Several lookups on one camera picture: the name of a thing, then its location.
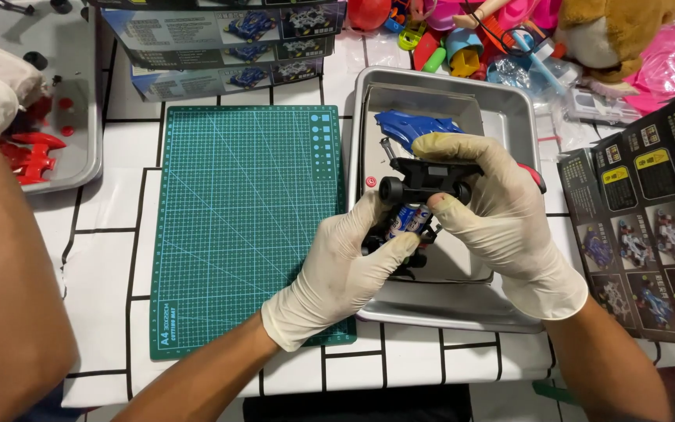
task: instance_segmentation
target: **yellow plastic piece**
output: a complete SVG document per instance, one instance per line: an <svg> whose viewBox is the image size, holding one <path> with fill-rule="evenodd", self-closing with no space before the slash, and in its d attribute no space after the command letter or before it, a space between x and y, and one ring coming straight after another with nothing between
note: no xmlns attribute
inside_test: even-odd
<svg viewBox="0 0 675 422"><path fill-rule="evenodd" d="M475 47L461 48L452 56L452 60L449 62L449 74L458 77L468 77L479 69L480 64L478 51L475 50Z"/></svg>
<svg viewBox="0 0 675 422"><path fill-rule="evenodd" d="M413 22L408 23L405 26L405 29L400 31L398 36L398 45L400 48L405 51L410 51L416 48L418 42L421 40L421 36L426 32L426 21L421 21L421 24L418 26L418 29L411 29L410 26L413 26Z"/></svg>

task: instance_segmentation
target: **black and white grid pattern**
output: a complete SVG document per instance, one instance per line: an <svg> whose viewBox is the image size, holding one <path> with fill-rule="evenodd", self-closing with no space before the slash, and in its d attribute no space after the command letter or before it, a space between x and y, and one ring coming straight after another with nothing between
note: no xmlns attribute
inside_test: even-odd
<svg viewBox="0 0 675 422"><path fill-rule="evenodd" d="M164 115L170 105L334 104L343 150L350 142L355 77L371 64L409 68L411 57L382 42L342 33L318 79L235 95L174 103L144 103L132 87L126 54L104 37L104 172L70 191L31 197L55 266L63 265L64 303L77 335L80 361L65 384L64 406L126 402L173 364L151 361L148 312L160 188ZM538 121L539 137L550 123ZM574 124L584 142L613 129ZM541 142L548 184L548 222L559 248L581 266L556 170L555 141ZM450 331L358 322L351 345L279 354L243 390L269 395L320 390L391 388L415 384L543 379L556 365L545 333ZM675 365L675 344L639 341L659 366Z"/></svg>

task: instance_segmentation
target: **battery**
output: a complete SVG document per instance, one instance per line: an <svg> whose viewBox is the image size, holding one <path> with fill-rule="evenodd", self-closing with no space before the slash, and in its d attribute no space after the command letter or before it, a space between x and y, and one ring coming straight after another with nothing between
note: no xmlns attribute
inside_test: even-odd
<svg viewBox="0 0 675 422"><path fill-rule="evenodd" d="M410 220L408 226L405 227L405 231L411 231L417 235L421 235L421 231L424 229L424 225L429 221L431 216L431 211L428 206L421 205L416 210L416 215L413 216L413 219Z"/></svg>
<svg viewBox="0 0 675 422"><path fill-rule="evenodd" d="M402 208L400 208L400 211L398 211L398 215L395 216L395 219L392 220L392 224L389 226L389 229L387 230L387 235L385 235L385 239L389 240L400 233L403 233L408 227L408 224L413 220L413 217L416 215L416 211L418 210L419 206L418 205L410 205L410 204L405 204Z"/></svg>

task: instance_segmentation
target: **black wheel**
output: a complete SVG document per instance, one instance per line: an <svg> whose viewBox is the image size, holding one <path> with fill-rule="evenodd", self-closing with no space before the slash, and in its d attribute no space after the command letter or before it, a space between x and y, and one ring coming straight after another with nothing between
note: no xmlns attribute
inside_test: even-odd
<svg viewBox="0 0 675 422"><path fill-rule="evenodd" d="M465 182L457 182L454 185L455 196L463 204L467 205L470 202L470 185Z"/></svg>
<svg viewBox="0 0 675 422"><path fill-rule="evenodd" d="M380 182L380 199L384 204L396 205L403 201L403 183L397 177L383 177Z"/></svg>

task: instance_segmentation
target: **green cutting mat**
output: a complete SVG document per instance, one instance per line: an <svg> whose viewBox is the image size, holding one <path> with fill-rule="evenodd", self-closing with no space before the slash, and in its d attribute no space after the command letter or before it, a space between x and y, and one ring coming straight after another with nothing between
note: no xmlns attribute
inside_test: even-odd
<svg viewBox="0 0 675 422"><path fill-rule="evenodd" d="M343 212L335 106L169 107L150 358L180 358L295 279L316 226ZM307 345L355 341L349 318Z"/></svg>

